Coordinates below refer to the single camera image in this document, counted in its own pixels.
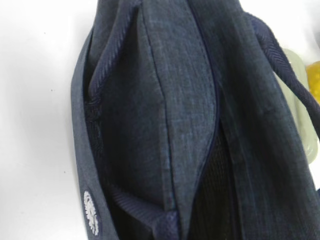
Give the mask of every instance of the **light green container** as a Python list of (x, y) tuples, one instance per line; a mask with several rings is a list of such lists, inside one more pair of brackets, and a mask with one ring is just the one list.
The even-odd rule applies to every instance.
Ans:
[[(303, 61), (293, 51), (287, 49), (283, 49), (283, 51), (288, 58), (297, 79), (303, 84), (306, 89), (309, 90), (308, 76)], [(312, 125), (306, 107), (277, 75), (276, 78), (291, 110), (296, 128), (302, 140), (305, 155), (307, 157), (308, 163), (310, 164), (313, 160), (315, 160), (318, 153), (318, 137), (316, 131), (314, 129), (314, 126)]]

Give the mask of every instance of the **white background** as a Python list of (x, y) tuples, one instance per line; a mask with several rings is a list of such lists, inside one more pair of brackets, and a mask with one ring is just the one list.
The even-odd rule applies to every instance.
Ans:
[[(241, 4), (306, 64), (320, 60), (319, 0)], [(1, 239), (87, 239), (70, 85), (96, 5), (97, 0), (0, 2)], [(311, 170), (319, 188), (319, 159)]]

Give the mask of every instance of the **dark blue bag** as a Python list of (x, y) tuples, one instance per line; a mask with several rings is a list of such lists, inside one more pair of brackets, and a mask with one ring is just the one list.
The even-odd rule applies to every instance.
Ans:
[(319, 105), (238, 0), (100, 0), (71, 86), (88, 238), (320, 239), (273, 71), (319, 136)]

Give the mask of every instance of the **navy strap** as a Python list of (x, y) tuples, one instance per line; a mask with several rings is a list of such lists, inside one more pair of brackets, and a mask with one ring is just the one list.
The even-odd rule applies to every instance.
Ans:
[(165, 212), (159, 206), (143, 201), (110, 184), (109, 192), (119, 208), (152, 230), (155, 240), (179, 240), (177, 211)]
[(261, 49), (273, 71), (298, 97), (308, 111), (316, 134), (320, 138), (320, 105), (297, 77), (270, 28), (259, 18), (248, 13)]
[(128, 30), (133, 21), (137, 7), (140, 4), (141, 0), (119, 1), (116, 19), (110, 37), (108, 38), (108, 42), (89, 83), (88, 95), (91, 104), (96, 105), (100, 103), (102, 89), (106, 84), (109, 74), (117, 64)]

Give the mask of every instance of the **white logo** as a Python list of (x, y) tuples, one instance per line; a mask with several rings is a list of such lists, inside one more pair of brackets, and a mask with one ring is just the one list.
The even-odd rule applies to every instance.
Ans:
[(94, 205), (94, 201), (92, 200), (91, 195), (88, 191), (84, 192), (83, 201), (84, 201), (86, 219), (88, 219), (89, 221), (89, 226), (91, 228), (91, 231), (93, 235), (98, 236), (99, 226), (98, 226), (96, 208)]

